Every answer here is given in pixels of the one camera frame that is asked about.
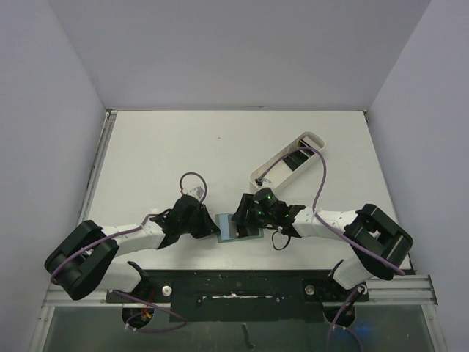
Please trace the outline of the black VIP credit card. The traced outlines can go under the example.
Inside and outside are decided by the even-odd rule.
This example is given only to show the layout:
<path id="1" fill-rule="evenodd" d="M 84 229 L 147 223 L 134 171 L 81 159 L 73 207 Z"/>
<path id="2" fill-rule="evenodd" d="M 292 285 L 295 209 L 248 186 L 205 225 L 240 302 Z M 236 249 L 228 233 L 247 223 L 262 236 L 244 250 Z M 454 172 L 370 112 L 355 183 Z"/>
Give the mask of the black VIP credit card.
<path id="1" fill-rule="evenodd" d="M 254 239 L 261 238 L 262 232 L 256 227 L 248 227 L 247 225 L 237 224 L 233 219 L 233 215 L 228 215 L 229 239 Z"/>

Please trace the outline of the green card holder wallet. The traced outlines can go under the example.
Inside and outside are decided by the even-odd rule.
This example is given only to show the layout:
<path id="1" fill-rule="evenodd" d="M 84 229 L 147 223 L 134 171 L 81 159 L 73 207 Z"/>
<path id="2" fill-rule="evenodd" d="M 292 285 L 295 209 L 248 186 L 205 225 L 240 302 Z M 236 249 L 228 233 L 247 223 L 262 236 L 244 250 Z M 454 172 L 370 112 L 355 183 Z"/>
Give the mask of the green card holder wallet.
<path id="1" fill-rule="evenodd" d="M 233 213 L 219 213 L 215 215 L 215 224 L 220 230 L 217 240 L 219 243 L 253 240 L 263 238 L 263 230 L 256 227 L 239 225 L 232 220 Z"/>

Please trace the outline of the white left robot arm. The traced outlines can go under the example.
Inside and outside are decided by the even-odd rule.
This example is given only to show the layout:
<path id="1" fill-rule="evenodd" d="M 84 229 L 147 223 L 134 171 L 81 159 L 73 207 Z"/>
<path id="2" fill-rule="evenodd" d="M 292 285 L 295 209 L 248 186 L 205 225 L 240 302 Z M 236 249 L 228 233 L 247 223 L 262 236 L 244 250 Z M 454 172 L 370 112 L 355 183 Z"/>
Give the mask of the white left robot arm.
<path id="1" fill-rule="evenodd" d="M 134 262 L 118 257 L 142 250 L 160 250 L 182 235 L 200 239 L 220 233 L 208 210 L 194 196 L 183 194 L 161 213 L 147 214 L 142 223 L 101 227 L 81 222 L 47 257 L 51 283 L 81 300 L 95 290 L 120 290 L 132 301 L 147 297 L 147 273 Z"/>

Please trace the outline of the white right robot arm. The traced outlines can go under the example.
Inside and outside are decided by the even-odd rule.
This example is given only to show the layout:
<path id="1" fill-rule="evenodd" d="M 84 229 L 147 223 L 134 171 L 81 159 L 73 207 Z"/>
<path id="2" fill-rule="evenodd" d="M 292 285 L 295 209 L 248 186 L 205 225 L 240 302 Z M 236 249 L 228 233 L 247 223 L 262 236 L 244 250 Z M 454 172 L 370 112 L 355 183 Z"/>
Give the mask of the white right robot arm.
<path id="1" fill-rule="evenodd" d="M 336 300 L 372 277 L 389 281 L 404 276 L 400 266 L 413 246 L 411 236 L 376 205 L 349 211 L 319 210 L 288 205 L 270 188 L 244 194 L 232 221 L 242 227 L 276 230 L 289 238 L 348 243 L 354 255 L 342 260 L 326 282 L 328 295 Z"/>

